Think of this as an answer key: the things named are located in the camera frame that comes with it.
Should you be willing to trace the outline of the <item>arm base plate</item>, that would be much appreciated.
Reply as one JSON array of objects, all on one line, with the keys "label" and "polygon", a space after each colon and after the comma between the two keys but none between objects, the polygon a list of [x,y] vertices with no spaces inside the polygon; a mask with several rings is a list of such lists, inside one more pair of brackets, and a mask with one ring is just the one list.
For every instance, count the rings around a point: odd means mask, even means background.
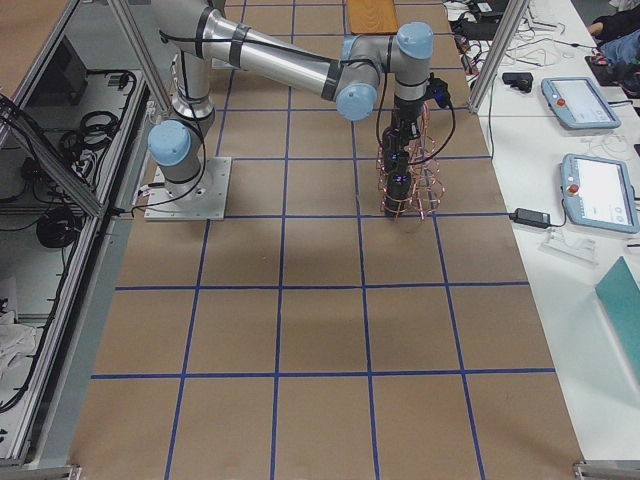
[{"label": "arm base plate", "polygon": [[190,183],[176,185],[165,181],[159,166],[154,183],[160,187],[149,190],[150,207],[144,218],[149,221],[222,221],[225,218],[226,201],[232,169],[231,157],[208,157],[202,177]]}]

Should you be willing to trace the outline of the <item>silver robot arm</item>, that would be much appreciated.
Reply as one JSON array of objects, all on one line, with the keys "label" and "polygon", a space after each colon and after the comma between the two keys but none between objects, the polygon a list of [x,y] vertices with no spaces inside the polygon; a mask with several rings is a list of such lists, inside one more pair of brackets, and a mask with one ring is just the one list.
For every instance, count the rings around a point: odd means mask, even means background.
[{"label": "silver robot arm", "polygon": [[345,57],[332,59],[236,23],[225,16],[224,6],[222,1],[152,4],[161,40],[179,50],[175,112],[197,119],[213,112],[209,73],[214,59],[333,101],[350,121],[363,120],[373,112],[380,80],[392,74],[395,110],[379,145],[386,174],[386,204],[388,209],[396,209],[410,191],[407,148],[419,136],[418,120],[435,84],[430,72],[431,27],[411,22],[388,37],[356,36],[346,41]]}]

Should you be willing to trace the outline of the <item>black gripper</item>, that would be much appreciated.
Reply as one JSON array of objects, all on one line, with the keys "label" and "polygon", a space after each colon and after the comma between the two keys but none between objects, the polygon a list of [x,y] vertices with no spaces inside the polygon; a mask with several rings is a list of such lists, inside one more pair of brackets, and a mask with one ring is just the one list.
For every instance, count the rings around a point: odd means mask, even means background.
[{"label": "black gripper", "polygon": [[419,120],[423,112],[423,101],[394,98],[391,128],[396,145],[408,145],[421,136]]}]

